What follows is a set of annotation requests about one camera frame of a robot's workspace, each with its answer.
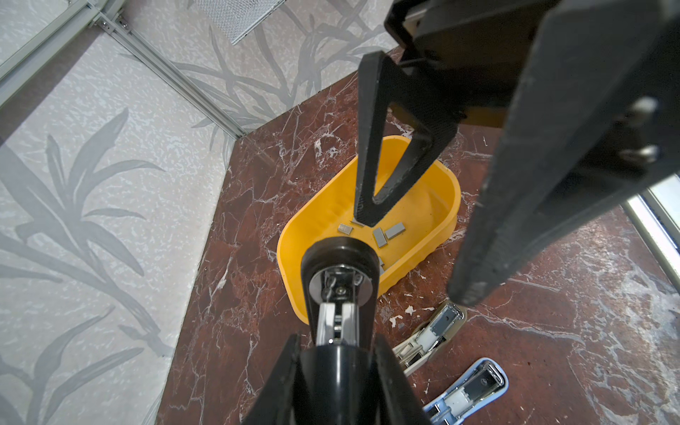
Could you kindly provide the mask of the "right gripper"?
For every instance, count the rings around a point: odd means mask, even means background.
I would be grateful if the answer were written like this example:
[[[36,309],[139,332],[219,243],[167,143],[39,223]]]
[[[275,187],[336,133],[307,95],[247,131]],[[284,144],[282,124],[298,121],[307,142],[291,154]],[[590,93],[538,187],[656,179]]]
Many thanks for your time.
[[[447,284],[458,305],[679,169],[676,1],[395,1],[384,27],[404,53],[359,64],[356,221],[379,224],[461,122],[505,124]]]

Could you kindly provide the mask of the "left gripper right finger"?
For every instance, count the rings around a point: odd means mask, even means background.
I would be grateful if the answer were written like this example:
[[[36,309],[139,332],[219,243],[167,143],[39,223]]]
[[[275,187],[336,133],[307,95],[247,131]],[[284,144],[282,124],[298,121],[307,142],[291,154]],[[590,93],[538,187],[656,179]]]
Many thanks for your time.
[[[396,355],[383,335],[375,336],[373,354],[379,423],[430,425],[430,419],[414,396]]]

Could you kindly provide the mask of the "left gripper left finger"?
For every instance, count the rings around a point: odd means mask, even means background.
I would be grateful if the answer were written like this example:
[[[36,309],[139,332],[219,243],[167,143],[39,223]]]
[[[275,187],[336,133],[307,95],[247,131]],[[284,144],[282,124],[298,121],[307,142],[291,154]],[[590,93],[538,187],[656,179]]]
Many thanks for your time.
[[[300,336],[292,334],[242,424],[291,424],[300,354]]]

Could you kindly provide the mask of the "blue mini stapler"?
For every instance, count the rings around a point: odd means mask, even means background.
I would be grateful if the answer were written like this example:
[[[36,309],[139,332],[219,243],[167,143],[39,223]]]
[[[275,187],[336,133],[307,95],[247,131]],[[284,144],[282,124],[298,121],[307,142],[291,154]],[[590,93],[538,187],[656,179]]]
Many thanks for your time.
[[[469,416],[503,396],[506,372],[493,359],[476,361],[446,391],[423,407],[432,424],[462,424]]]

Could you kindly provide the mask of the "white mini stapler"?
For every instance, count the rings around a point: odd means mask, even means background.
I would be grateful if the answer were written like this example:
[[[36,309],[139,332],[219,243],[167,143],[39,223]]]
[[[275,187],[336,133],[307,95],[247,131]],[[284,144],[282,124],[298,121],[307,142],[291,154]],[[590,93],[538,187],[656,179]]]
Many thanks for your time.
[[[444,300],[428,320],[392,350],[405,376],[431,361],[466,323],[467,308]]]

